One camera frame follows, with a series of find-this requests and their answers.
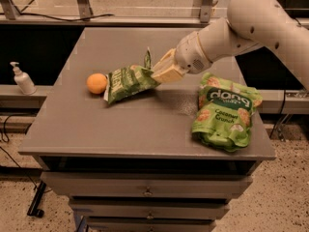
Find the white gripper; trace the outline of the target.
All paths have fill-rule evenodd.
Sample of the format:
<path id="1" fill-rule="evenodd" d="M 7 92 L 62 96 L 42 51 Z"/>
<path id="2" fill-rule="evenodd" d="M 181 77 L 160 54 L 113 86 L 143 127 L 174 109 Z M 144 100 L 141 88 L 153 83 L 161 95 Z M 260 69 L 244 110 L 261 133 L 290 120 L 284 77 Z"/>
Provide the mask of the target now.
<path id="1" fill-rule="evenodd" d="M 152 67 L 152 79 L 159 83 L 176 82 L 186 73 L 197 74 L 211 67 L 211 60 L 204 53 L 199 33 L 194 31 L 180 40 Z"/>

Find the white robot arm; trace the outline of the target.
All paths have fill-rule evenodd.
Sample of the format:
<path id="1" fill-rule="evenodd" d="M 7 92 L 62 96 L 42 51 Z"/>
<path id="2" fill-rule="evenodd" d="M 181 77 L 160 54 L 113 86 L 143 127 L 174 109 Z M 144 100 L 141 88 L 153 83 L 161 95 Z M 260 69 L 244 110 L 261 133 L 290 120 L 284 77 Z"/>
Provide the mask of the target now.
<path id="1" fill-rule="evenodd" d="M 309 89 L 309 30 L 290 18 L 277 0 L 231 0 L 225 18 L 182 38 L 154 65 L 152 78 L 159 83 L 178 81 L 258 45 Z"/>

